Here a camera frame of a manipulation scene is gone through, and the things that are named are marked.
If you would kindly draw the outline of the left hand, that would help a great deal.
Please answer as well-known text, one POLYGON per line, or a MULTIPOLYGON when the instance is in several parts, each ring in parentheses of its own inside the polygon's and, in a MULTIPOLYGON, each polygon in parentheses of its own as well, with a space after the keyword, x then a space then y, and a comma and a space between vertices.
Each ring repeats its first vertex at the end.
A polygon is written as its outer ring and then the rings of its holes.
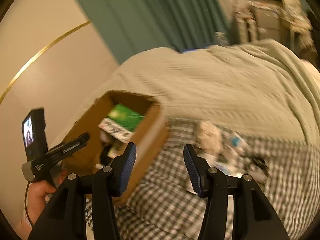
POLYGON ((30 184, 27 193, 27 211, 29 220, 35 224, 41 212, 46 207, 45 197, 49 194, 54 194, 56 187, 51 185, 46 180, 39 180, 30 184))

